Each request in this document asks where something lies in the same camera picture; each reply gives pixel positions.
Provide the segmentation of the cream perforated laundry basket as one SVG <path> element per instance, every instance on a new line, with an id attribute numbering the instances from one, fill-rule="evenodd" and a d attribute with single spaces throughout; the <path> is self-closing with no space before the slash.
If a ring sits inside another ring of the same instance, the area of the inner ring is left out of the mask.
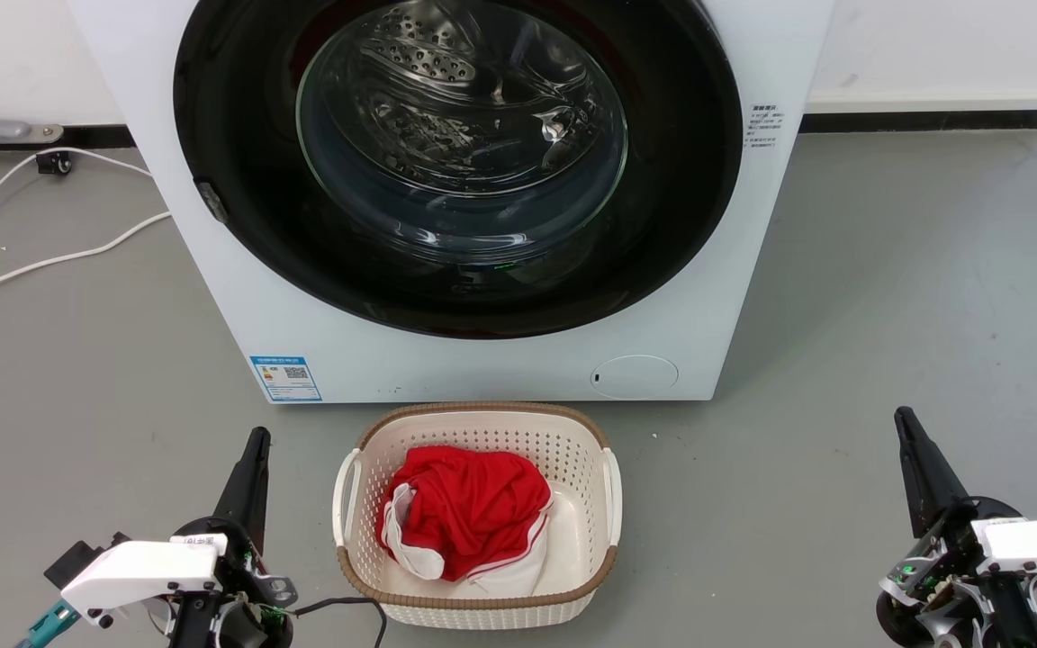
<path id="1" fill-rule="evenodd" d="M 380 497 L 412 448 L 515 453 L 550 485 L 546 554 L 526 598 L 468 582 L 411 575 L 380 548 Z M 338 468 L 330 498 L 338 562 L 357 593 L 395 622 L 458 631 L 529 630 L 574 619 L 616 562 L 622 482 L 608 436 L 589 416 L 551 403 L 425 403 L 379 419 Z"/>

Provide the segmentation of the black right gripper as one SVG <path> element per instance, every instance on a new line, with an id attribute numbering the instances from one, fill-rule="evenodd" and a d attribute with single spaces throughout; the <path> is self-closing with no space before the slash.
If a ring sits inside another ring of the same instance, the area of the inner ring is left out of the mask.
<path id="1" fill-rule="evenodd" d="M 1037 575 L 966 574 L 978 556 L 970 522 L 980 505 L 910 407 L 896 408 L 898 460 L 916 545 L 880 580 L 876 617 L 900 648 L 1037 648 Z"/>

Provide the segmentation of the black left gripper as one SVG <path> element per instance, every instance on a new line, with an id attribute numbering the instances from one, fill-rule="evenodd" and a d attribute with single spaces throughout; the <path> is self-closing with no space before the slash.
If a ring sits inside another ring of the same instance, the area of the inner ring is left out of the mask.
<path id="1" fill-rule="evenodd" d="M 291 648 L 293 622 L 285 614 L 299 594 L 291 579 L 267 569 L 267 496 L 271 434 L 254 427 L 213 511 L 190 522 L 172 540 L 219 541 L 211 577 L 172 588 L 167 648 Z"/>

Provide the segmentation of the round white filter cover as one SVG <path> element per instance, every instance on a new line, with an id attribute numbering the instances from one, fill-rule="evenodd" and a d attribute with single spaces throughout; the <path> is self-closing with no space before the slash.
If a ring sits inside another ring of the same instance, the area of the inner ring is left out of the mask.
<path id="1" fill-rule="evenodd" d="M 654 355 L 610 358 L 590 374 L 593 390 L 614 401 L 646 401 L 657 398 L 678 381 L 678 366 Z"/>

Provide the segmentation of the white front-load washing machine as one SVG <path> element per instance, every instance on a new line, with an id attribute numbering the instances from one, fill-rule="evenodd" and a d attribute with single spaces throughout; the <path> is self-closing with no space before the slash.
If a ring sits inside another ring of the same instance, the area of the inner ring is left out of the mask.
<path id="1" fill-rule="evenodd" d="M 174 69 L 198 0 L 67 0 L 186 249 L 249 356 L 303 356 L 323 403 L 612 401 L 591 386 L 610 358 L 658 356 L 679 381 L 648 401 L 711 399 L 752 284 L 836 0 L 699 0 L 738 85 L 740 175 L 711 237 L 657 291 L 551 335 L 435 337 L 359 319 L 252 255 L 198 192 L 181 150 Z M 753 105 L 778 105 L 772 148 L 744 145 Z"/>

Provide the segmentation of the black round glass washer door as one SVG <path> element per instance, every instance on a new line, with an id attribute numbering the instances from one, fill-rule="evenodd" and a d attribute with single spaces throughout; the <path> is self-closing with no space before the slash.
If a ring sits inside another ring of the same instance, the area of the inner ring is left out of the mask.
<path id="1" fill-rule="evenodd" d="M 435 337 L 624 311 L 711 237 L 741 167 L 699 0 L 198 0 L 173 104 L 252 255 Z"/>

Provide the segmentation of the red and white garment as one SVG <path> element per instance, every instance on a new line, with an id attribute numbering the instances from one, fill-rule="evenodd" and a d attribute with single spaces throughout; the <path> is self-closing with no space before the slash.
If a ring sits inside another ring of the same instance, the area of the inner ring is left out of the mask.
<path id="1" fill-rule="evenodd" d="M 414 447 L 380 500 L 379 545 L 411 577 L 466 598 L 534 594 L 548 553 L 550 483 L 515 453 Z"/>

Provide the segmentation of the blue energy label sticker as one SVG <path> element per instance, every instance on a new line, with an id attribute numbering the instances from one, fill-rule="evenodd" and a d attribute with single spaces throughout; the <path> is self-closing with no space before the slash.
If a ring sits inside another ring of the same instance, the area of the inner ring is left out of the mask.
<path id="1" fill-rule="evenodd" d="M 323 397 L 303 356 L 249 356 L 271 403 L 321 403 Z"/>

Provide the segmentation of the black text sticker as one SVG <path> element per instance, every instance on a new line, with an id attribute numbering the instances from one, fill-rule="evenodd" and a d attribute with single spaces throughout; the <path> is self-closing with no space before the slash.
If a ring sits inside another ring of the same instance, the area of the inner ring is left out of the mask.
<path id="1" fill-rule="evenodd" d="M 753 105 L 744 126 L 744 145 L 750 149 L 774 147 L 783 129 L 783 111 L 778 105 Z"/>

